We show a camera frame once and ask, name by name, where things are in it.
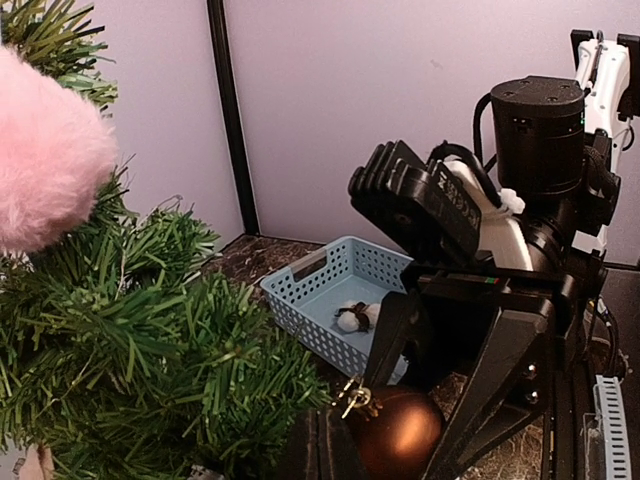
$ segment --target copper bauble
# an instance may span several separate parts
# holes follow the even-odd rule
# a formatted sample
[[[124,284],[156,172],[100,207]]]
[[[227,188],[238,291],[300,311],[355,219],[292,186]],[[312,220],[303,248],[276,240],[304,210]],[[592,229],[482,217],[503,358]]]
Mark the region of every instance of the copper bauble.
[[[382,405],[377,417],[347,416],[371,480],[419,479],[442,433],[442,412],[427,394],[408,387],[387,386],[372,393]]]

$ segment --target plastic basket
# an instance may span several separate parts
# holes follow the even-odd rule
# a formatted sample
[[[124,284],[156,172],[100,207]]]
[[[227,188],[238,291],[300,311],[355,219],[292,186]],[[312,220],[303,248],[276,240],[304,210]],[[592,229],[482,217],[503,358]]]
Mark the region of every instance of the plastic basket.
[[[310,253],[260,284],[276,323],[345,375],[363,374],[374,331],[344,333],[335,312],[350,300],[380,303],[404,292],[400,273],[411,259],[355,237],[343,237]],[[401,358],[390,379],[407,369]]]

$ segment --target pink fur ornament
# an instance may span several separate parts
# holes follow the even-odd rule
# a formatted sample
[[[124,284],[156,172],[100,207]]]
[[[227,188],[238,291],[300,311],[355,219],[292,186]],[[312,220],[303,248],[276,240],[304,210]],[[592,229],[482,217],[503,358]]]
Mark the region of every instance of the pink fur ornament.
[[[88,220],[118,146],[100,111],[0,47],[0,248],[33,252]]]

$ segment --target christmas tree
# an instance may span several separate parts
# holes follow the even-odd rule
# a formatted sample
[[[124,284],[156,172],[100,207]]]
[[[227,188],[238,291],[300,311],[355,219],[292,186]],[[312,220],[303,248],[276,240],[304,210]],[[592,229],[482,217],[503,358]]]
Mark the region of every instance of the christmas tree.
[[[74,0],[0,3],[2,39],[106,108],[88,15]],[[57,244],[0,260],[4,447],[50,447],[60,478],[169,479],[192,465],[269,478],[296,413],[328,400],[298,342],[251,288],[201,275],[216,235],[190,213],[141,219],[124,170]]]

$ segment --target black frame post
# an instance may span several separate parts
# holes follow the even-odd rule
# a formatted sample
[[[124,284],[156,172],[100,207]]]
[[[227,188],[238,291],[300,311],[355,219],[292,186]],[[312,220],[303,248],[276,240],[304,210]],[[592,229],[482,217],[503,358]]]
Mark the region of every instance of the black frame post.
[[[260,235],[260,224],[258,223],[258,213],[251,184],[251,173],[247,161],[244,133],[242,131],[242,122],[240,121],[240,108],[238,107],[238,96],[229,52],[224,0],[207,0],[207,6],[209,9],[209,25],[211,27],[211,40],[218,76],[222,114],[227,130],[227,142],[229,143],[229,154],[231,155],[231,165],[242,214],[242,223],[246,234]]]

